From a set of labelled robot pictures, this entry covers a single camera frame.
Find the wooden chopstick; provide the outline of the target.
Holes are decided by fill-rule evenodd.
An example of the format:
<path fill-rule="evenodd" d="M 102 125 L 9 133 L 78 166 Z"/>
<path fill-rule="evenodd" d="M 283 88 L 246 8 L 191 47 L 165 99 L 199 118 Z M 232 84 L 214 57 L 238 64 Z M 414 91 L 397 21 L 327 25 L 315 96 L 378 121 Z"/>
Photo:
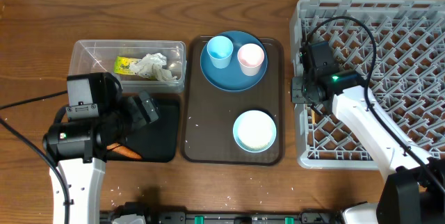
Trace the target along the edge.
<path fill-rule="evenodd" d="M 312 123 L 313 125 L 316 124 L 316 121 L 315 121 L 315 112 L 314 112 L 314 110 L 311 110 L 311 123 Z"/>

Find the orange carrot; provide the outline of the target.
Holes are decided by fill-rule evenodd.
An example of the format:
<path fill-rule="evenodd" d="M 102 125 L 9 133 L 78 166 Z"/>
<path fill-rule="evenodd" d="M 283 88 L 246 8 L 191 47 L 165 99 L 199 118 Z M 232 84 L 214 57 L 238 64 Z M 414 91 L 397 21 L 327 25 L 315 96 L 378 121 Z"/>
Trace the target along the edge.
<path fill-rule="evenodd" d="M 111 145 L 108 145 L 106 147 L 106 149 L 109 152 L 117 152 L 118 154 L 121 154 L 122 156 L 130 158 L 130 159 L 135 159 L 135 160 L 141 160 L 142 159 L 142 157 L 138 153 L 130 150 L 126 146 L 123 146 L 123 145 L 121 145 L 119 143 L 113 143 Z"/>

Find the light blue bowl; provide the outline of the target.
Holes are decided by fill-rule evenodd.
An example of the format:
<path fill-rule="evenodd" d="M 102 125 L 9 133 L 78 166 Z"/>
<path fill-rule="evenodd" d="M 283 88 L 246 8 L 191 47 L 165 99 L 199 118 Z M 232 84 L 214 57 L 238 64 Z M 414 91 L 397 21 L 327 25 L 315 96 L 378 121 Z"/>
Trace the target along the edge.
<path fill-rule="evenodd" d="M 240 114 L 232 133 L 235 143 L 244 151 L 260 153 L 268 150 L 277 140 L 274 120 L 265 112 L 250 110 Z"/>

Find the foil snack wrapper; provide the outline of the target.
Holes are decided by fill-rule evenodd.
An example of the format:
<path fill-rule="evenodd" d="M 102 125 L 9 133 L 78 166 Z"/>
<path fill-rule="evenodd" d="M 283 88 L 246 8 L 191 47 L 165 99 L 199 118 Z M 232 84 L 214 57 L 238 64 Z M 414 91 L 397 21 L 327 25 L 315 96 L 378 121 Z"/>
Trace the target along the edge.
<path fill-rule="evenodd" d="M 136 73 L 130 69 L 131 64 L 137 64 L 140 59 L 118 56 L 115 59 L 113 72 L 121 75 L 135 75 Z"/>

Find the white tissue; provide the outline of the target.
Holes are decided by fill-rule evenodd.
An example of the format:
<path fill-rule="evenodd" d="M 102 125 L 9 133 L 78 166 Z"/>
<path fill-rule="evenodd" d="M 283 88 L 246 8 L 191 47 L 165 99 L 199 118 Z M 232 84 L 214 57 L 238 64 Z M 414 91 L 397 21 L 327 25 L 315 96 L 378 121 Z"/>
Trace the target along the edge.
<path fill-rule="evenodd" d="M 161 53 L 147 54 L 136 63 L 131 63 L 129 69 L 136 75 L 156 79 L 157 81 L 175 81 L 177 76 L 173 76 L 170 70 L 164 69 L 167 65 L 167 57 Z"/>

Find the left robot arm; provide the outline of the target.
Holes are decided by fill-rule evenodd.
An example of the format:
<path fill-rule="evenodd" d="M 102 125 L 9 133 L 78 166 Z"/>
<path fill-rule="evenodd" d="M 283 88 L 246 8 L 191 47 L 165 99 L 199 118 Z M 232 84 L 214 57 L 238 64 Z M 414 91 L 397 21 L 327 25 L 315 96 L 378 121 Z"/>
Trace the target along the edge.
<path fill-rule="evenodd" d="M 160 118 L 156 102 L 143 91 L 99 110 L 96 102 L 62 107 L 43 137 L 43 146 L 56 169 L 53 186 L 54 222 L 98 223 L 100 191 L 106 162 L 113 152 L 127 161 L 143 161 L 128 137 Z"/>

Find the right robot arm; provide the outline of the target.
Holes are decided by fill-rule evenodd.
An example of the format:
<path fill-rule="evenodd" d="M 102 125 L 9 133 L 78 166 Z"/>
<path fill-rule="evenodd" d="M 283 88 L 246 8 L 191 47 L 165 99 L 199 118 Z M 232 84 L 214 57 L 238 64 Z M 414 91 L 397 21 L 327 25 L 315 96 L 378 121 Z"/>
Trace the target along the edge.
<path fill-rule="evenodd" d="M 351 130 L 385 181 L 377 203 L 342 211 L 343 223 L 443 223 L 444 160 L 432 157 L 405 134 L 375 101 L 354 70 L 294 77 L 292 101 L 326 110 Z"/>

